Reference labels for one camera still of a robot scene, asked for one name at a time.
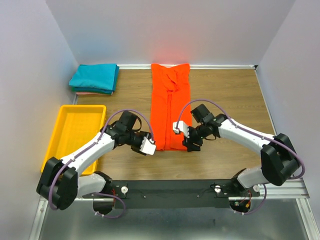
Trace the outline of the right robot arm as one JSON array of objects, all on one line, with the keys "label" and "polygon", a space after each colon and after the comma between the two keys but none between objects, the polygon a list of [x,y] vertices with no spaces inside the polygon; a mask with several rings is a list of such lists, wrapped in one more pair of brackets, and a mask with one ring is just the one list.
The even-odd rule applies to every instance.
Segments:
[{"label": "right robot arm", "polygon": [[238,197],[262,184],[281,186],[302,167],[289,137],[285,134],[259,132],[236,122],[225,112],[215,116],[204,104],[190,113],[198,126],[189,126],[181,119],[172,124],[176,134],[183,134],[182,144],[188,152],[200,151],[203,141],[213,136],[234,141],[260,156],[260,166],[240,170],[226,185],[211,185],[218,197]]}]

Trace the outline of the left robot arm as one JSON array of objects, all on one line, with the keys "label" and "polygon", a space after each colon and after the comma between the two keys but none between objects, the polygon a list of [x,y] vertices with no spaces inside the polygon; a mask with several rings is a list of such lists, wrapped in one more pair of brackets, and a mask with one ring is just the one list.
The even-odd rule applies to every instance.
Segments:
[{"label": "left robot arm", "polygon": [[79,195],[79,179],[87,167],[117,147],[128,145],[141,155],[153,155],[156,150],[154,131],[135,129],[136,122],[146,117],[133,109],[120,110],[120,118],[109,119],[89,142],[76,151],[58,159],[51,157],[42,170],[36,192],[48,201],[54,211],[65,210]]}]

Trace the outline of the orange t shirt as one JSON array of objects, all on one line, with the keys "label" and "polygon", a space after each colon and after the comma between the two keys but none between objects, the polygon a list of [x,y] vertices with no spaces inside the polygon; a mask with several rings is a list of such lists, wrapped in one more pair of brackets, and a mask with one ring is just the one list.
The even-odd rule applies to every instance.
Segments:
[{"label": "orange t shirt", "polygon": [[186,151],[184,136],[175,134],[173,123],[177,120],[192,125],[191,106],[183,107],[191,100],[189,83],[190,65],[188,63],[165,67],[151,65],[152,93],[150,124],[158,151]]}]

